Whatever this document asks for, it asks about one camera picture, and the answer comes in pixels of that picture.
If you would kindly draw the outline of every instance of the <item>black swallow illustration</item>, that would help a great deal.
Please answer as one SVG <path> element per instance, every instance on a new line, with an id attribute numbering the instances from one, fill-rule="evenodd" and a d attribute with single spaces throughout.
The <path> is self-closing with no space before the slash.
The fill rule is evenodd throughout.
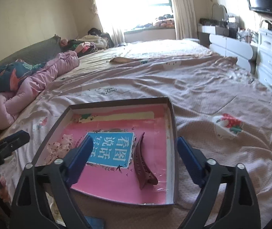
<path id="1" fill-rule="evenodd" d="M 120 171 L 120 173 L 122 173 L 122 171 L 121 171 L 121 169 L 120 169 L 120 168 L 123 168 L 123 166 L 118 165 L 118 167 L 117 167 L 117 169 L 116 169 L 116 170 L 119 170 L 119 171 Z"/>

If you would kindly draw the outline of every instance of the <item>maroon hair clip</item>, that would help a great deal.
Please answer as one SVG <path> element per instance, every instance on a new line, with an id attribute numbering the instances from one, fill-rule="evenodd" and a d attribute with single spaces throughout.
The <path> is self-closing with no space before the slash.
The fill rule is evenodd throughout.
<path id="1" fill-rule="evenodd" d="M 145 133 L 143 133 L 140 136 L 140 139 L 136 145 L 136 148 L 134 151 L 134 157 L 133 157 L 134 168 L 136 170 L 136 175 L 138 177 L 140 189 L 143 189 L 146 183 L 150 183 L 152 185 L 158 184 L 158 179 L 152 173 L 152 171 L 150 171 L 150 169 L 146 165 L 145 160 L 143 159 L 143 156 L 142 156 L 141 147 L 142 147 L 142 141 L 143 141 L 144 135 Z"/>

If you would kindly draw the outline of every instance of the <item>rolled pink comforter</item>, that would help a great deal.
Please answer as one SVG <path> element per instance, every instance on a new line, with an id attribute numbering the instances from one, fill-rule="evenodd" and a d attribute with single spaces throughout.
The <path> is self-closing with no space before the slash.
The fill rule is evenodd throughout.
<path id="1" fill-rule="evenodd" d="M 79 60 L 76 52 L 59 53 L 56 58 L 47 62 L 44 68 L 33 76 L 27 77 L 16 93 L 0 93 L 0 130 L 9 128 L 19 113 L 34 101 L 37 95 L 53 80 L 78 65 Z"/>

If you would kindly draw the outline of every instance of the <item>bed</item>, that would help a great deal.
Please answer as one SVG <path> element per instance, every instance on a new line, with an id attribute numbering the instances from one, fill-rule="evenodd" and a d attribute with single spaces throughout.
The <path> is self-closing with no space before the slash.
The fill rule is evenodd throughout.
<path id="1" fill-rule="evenodd" d="M 167 96 L 174 106 L 178 136 L 220 164 L 244 163 L 258 197 L 262 228 L 271 220 L 272 93 L 239 68 L 236 58 L 221 57 L 189 40 L 161 40 L 79 60 L 79 67 L 57 78 L 0 136 L 25 130 L 31 137 L 0 167 L 11 197 L 24 166 L 67 106 Z M 221 185 L 209 222 L 216 218 L 224 190 Z M 179 160 L 178 202 L 173 208 L 125 207 L 72 193 L 83 213 L 105 219 L 107 228 L 177 228 L 199 191 Z"/>

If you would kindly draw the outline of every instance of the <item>metal bolt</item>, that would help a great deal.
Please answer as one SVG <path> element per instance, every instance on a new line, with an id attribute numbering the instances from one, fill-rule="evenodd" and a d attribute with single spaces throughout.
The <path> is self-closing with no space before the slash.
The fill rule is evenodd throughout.
<path id="1" fill-rule="evenodd" d="M 207 160 L 207 163 L 210 165 L 216 165 L 217 162 L 214 159 L 210 158 Z"/>
<path id="2" fill-rule="evenodd" d="M 54 163 L 55 163 L 55 164 L 61 164 L 61 163 L 63 163 L 63 162 L 64 162 L 64 160 L 61 159 L 61 158 L 58 158 L 58 159 L 54 160 Z"/>
<path id="3" fill-rule="evenodd" d="M 26 167 L 26 169 L 31 169 L 33 167 L 33 164 L 32 163 L 27 163 L 25 167 Z"/>
<path id="4" fill-rule="evenodd" d="M 237 167 L 238 167 L 239 169 L 245 169 L 244 164 L 237 164 Z"/>

